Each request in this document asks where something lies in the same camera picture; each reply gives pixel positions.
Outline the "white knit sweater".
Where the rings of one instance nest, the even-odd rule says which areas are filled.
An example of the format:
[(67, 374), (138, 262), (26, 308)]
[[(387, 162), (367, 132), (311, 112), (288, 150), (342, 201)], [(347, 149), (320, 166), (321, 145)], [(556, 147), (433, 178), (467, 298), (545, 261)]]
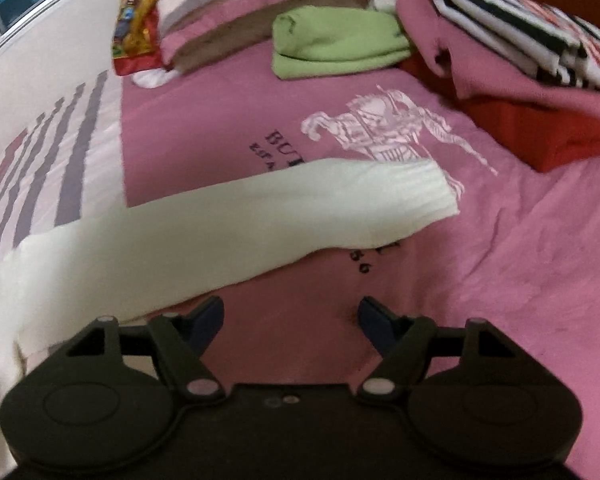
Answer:
[[(28, 236), (0, 262), (0, 403), (25, 356), (94, 318), (134, 320), (322, 249), (386, 246), (457, 211), (431, 159), (328, 158)], [(13, 466), (0, 430), (0, 477)]]

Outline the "pink printed bed blanket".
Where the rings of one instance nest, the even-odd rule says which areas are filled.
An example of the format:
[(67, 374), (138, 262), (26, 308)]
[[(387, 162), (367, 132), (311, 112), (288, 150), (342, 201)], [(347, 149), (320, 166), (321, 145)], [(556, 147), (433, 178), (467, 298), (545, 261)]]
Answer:
[(398, 244), (318, 252), (221, 290), (224, 326), (204, 359), (222, 382), (358, 382), (378, 356), (356, 325), (365, 296), (401, 314), (460, 326), (486, 318), (580, 399), (570, 466), (600, 479), (600, 157), (539, 174), (402, 70), (281, 81), (258, 44), (145, 90), (122, 88), (126, 201), (321, 158), (360, 159), (306, 118), (363, 113), (372, 139), (396, 137), (424, 110), (457, 136), (406, 140), (464, 191), (455, 217)]

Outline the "striped bed sheet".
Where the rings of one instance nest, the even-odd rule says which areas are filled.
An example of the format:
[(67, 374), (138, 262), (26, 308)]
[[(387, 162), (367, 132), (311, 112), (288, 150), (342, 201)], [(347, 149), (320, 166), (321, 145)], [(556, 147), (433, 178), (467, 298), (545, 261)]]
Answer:
[(0, 262), (30, 235), (125, 205), (122, 79), (111, 70), (38, 113), (0, 156)]

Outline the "red folded garment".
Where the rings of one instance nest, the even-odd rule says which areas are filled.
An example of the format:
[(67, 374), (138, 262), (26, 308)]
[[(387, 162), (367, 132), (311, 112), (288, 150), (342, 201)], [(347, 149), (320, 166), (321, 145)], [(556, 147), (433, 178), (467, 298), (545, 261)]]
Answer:
[(468, 116), (477, 127), (537, 172), (600, 156), (600, 119), (535, 103), (472, 96), (461, 100), (449, 79), (435, 75), (418, 53), (400, 65)]

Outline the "pink folded garment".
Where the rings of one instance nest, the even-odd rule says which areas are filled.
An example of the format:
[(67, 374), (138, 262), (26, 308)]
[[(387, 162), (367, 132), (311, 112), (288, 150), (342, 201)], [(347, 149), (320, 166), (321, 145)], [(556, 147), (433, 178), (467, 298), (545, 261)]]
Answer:
[(600, 119), (599, 91), (541, 84), (442, 18), (431, 0), (396, 0), (396, 10), (426, 66), (452, 81), (459, 99), (493, 96)]

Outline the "colourful satin pillow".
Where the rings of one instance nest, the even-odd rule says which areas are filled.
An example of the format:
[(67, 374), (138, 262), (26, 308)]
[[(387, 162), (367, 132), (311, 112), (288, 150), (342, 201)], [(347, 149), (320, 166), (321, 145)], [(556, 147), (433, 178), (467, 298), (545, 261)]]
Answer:
[(111, 40), (112, 66), (118, 76), (163, 66), (158, 33), (159, 0), (120, 0)]

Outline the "folded green cloth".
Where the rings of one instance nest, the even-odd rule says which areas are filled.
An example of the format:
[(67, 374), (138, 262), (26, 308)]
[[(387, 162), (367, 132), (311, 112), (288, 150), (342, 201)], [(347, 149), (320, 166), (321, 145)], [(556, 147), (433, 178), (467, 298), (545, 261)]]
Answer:
[(272, 40), (272, 71), (283, 80), (380, 70), (412, 54), (394, 15), (334, 6), (300, 6), (280, 14)]

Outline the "black white striped garment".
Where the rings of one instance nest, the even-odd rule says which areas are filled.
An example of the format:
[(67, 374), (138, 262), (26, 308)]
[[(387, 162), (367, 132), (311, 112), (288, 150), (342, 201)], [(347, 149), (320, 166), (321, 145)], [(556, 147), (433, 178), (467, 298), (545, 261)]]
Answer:
[(553, 86), (600, 90), (600, 28), (533, 0), (431, 0), (523, 73)]

